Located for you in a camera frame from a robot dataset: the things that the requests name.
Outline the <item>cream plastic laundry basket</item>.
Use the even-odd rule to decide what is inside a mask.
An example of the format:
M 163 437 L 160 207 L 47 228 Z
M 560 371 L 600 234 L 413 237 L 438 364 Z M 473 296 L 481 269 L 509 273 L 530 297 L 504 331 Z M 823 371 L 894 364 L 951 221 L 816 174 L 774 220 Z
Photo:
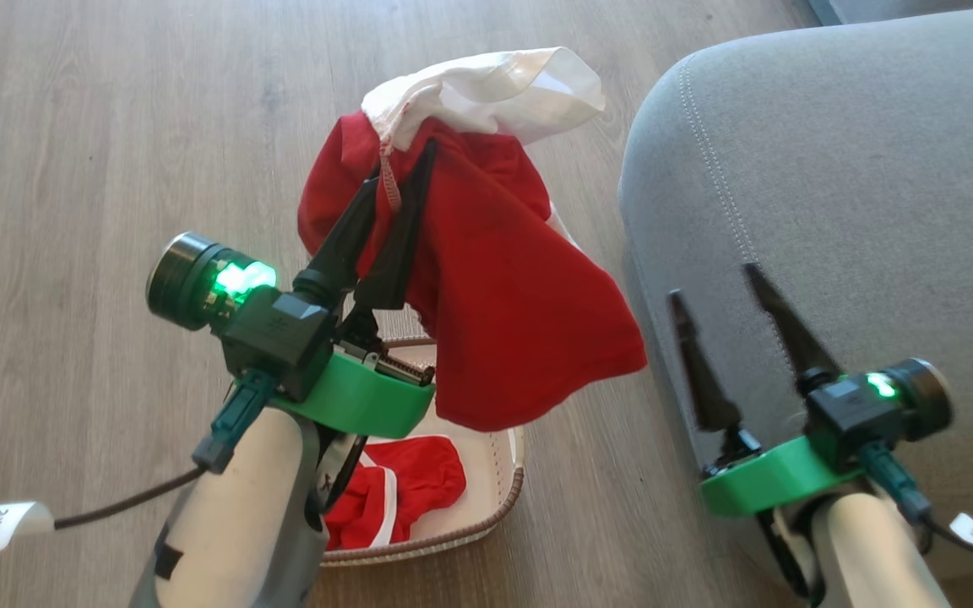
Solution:
M 351 568 L 406 561 L 478 541 L 507 516 L 524 484 L 524 428 L 474 432 L 439 418 L 430 409 L 409 437 L 443 435 L 454 442 L 465 469 L 466 489 L 452 507 L 425 514 L 410 539 L 376 549 L 327 551 L 324 568 Z

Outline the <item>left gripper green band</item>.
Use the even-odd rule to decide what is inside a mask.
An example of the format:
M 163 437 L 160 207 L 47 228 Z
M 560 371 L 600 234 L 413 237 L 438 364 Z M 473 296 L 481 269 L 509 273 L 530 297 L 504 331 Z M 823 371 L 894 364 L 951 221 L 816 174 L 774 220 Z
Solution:
M 399 208 L 367 276 L 358 284 L 356 269 L 376 219 L 378 170 L 359 187 L 319 250 L 294 278 L 295 296 L 333 309 L 356 287 L 358 309 L 405 307 L 436 153 L 436 139 L 430 138 L 408 176 L 395 186 Z M 271 407 L 347 435 L 408 437 L 435 398 L 436 368 L 432 363 L 402 361 L 393 349 L 429 343 L 428 339 L 383 341 L 374 312 L 349 312 L 337 328 L 328 365 L 308 396 L 294 401 L 278 394 Z

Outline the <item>red garment with white trim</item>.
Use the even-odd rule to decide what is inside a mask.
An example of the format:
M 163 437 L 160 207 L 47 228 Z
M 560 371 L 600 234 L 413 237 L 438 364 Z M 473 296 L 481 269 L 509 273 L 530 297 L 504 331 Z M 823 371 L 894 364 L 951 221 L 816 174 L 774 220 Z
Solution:
M 452 507 L 466 489 L 454 442 L 443 435 L 369 442 L 343 494 L 324 517 L 327 551 L 409 541 L 422 516 Z

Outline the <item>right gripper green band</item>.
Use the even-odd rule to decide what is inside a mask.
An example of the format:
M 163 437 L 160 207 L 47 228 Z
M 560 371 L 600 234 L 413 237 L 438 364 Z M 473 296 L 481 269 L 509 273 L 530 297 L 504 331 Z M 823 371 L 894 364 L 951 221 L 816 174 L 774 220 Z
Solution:
M 815 338 L 794 307 L 768 280 L 757 263 L 745 263 L 746 276 L 762 311 L 772 320 L 794 372 L 796 392 L 838 381 L 843 369 Z M 673 333 L 686 376 L 693 415 L 701 432 L 723 432 L 720 457 L 706 467 L 699 495 L 717 517 L 752 517 L 769 509 L 815 497 L 862 474 L 853 465 L 837 470 L 806 435 L 765 449 L 742 427 L 737 405 L 727 398 L 700 346 L 698 324 L 681 290 L 668 294 Z

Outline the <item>grey fabric sofa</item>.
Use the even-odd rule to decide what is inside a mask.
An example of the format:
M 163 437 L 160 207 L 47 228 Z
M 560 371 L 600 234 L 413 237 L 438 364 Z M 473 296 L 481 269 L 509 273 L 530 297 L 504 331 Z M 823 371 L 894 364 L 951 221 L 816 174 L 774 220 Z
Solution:
M 973 10 L 707 47 L 654 85 L 618 189 L 634 308 L 694 467 L 667 296 L 750 432 L 794 437 L 802 404 L 742 273 L 757 263 L 849 371 L 916 357 L 954 420 L 897 454 L 943 522 L 973 517 Z

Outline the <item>red garment with white panel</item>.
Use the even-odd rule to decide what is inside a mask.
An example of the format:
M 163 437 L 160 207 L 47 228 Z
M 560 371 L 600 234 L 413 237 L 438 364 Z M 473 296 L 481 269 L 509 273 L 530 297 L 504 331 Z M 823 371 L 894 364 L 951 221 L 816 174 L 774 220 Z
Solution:
M 572 242 L 525 151 L 605 104 L 599 74 L 567 47 L 490 52 L 375 86 L 325 139 L 298 231 L 318 253 L 363 182 L 377 176 L 359 274 L 393 259 L 383 240 L 412 200 L 400 188 L 435 144 L 402 303 L 435 339 L 440 418 L 507 430 L 588 384 L 646 366 L 617 282 Z

